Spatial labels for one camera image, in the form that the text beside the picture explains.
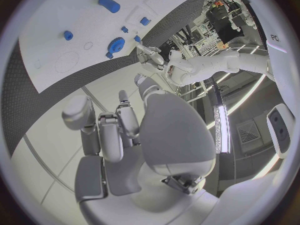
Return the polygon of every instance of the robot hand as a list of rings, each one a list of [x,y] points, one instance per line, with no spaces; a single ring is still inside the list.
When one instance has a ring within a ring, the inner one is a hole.
[[[136,45],[137,58],[142,67],[152,73],[163,73],[164,59],[159,54],[161,50],[157,47],[146,47],[138,43]]]

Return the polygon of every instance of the blue gear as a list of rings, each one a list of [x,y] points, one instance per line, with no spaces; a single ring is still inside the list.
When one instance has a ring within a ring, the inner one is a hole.
[[[120,52],[122,50],[122,48],[124,47],[124,44],[125,44],[124,38],[123,37],[117,37],[117,38],[115,38],[114,40],[112,40],[110,42],[107,49],[111,54],[117,53],[117,52]]]

